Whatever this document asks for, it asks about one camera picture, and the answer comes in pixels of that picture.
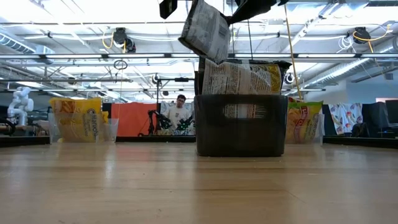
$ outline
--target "chip bag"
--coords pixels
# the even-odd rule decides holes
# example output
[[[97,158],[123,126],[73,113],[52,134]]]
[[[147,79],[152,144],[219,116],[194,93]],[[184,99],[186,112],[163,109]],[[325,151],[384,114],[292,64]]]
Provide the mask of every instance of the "chip bag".
[[[287,108],[287,144],[311,143],[314,140],[323,102],[289,103]]]
[[[101,113],[101,98],[73,100],[69,98],[51,98],[53,113]]]
[[[56,125],[64,142],[103,142],[108,135],[108,112],[101,112],[101,98],[73,100],[52,98]]]

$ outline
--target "black monitor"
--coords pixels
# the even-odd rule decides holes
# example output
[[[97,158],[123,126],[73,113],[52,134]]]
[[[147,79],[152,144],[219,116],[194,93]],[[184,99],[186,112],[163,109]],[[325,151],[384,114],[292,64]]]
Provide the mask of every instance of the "black monitor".
[[[398,123],[398,100],[386,100],[388,122]]]

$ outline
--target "yellow cable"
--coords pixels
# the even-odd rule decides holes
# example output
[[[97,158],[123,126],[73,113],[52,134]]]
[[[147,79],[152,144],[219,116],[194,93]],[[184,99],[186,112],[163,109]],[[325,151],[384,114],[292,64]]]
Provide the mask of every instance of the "yellow cable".
[[[106,44],[105,44],[105,33],[103,33],[103,35],[102,35],[102,44],[104,45],[104,47],[106,47],[107,49],[111,49],[112,48],[112,46],[113,46],[113,33],[114,32],[112,32],[112,39],[111,39],[111,45],[110,46],[107,46]]]
[[[293,73],[294,73],[294,78],[296,80],[296,87],[297,87],[298,97],[300,98],[300,101],[302,101],[303,98],[301,96],[300,85],[299,85],[299,81],[298,81],[297,74],[296,74],[296,66],[294,64],[293,45],[292,45],[292,38],[290,37],[290,27],[289,27],[289,20],[287,19],[286,4],[285,4],[285,15],[286,15],[287,35],[289,36],[290,56],[292,57],[292,63],[293,63]]]
[[[371,44],[371,42],[370,42],[370,41],[368,41],[368,44],[369,44],[369,48],[371,49],[371,52],[372,52],[372,54],[373,54],[374,52],[373,52],[373,48],[372,48],[372,44]]]
[[[360,37],[357,37],[357,36],[355,36],[355,34],[357,33],[356,31],[353,32],[353,36],[354,36],[356,39],[362,40],[362,41],[375,41],[375,40],[379,40],[379,39],[385,37],[385,36],[388,34],[388,30],[389,30],[389,29],[390,29],[390,26],[387,26],[386,33],[385,33],[384,35],[382,35],[381,37],[378,37],[378,38],[375,38],[375,39],[362,39],[362,38],[360,38]]]
[[[124,47],[123,47],[123,53],[126,52],[126,41],[124,41]],[[124,73],[124,69],[122,69],[122,77],[121,77],[121,81],[120,81],[120,98],[122,98],[122,88],[123,88],[123,73]],[[119,110],[118,110],[118,118],[119,118],[119,114],[120,114],[120,107],[121,105],[119,105]]]

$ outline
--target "ceiling light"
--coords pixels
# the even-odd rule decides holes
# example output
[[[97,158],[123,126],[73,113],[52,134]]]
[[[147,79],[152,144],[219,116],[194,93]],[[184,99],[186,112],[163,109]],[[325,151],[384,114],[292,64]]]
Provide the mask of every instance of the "ceiling light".
[[[362,58],[389,58],[398,57],[398,54],[362,54]]]
[[[95,54],[81,54],[81,55],[46,55],[47,58],[53,59],[53,58],[101,58],[101,55],[95,55]]]
[[[36,82],[16,82],[20,85],[24,85],[24,86],[29,86],[29,87],[33,87],[33,88],[42,88],[43,85],[38,84]]]
[[[106,49],[100,49],[100,51],[103,51],[103,52],[109,54],[109,52]]]
[[[251,58],[251,54],[236,54],[238,58]],[[253,58],[290,58],[290,54],[253,54]]]
[[[65,97],[64,95],[61,95],[61,94],[59,94],[59,93],[54,93],[54,92],[49,92],[51,95],[54,95],[54,96],[59,96],[59,97]]]
[[[163,58],[164,54],[109,54],[109,58]]]
[[[78,96],[73,96],[73,97],[70,97],[70,98],[73,99],[73,100],[86,100],[86,98],[78,97]]]
[[[297,90],[291,89],[281,89],[281,91],[293,91],[293,93],[297,92]],[[326,91],[326,89],[300,89],[300,91]]]
[[[39,55],[0,55],[0,59],[39,59]]]
[[[59,89],[59,90],[43,90],[43,91],[75,91],[75,90]]]
[[[346,58],[354,57],[355,54],[299,54],[301,58]]]
[[[195,54],[172,54],[172,58],[198,58]]]

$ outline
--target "desk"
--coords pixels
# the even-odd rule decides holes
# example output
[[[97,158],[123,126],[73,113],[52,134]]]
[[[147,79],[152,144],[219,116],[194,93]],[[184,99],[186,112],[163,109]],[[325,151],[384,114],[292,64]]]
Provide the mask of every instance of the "desk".
[[[398,151],[286,146],[197,157],[194,143],[0,149],[2,224],[397,223]]]

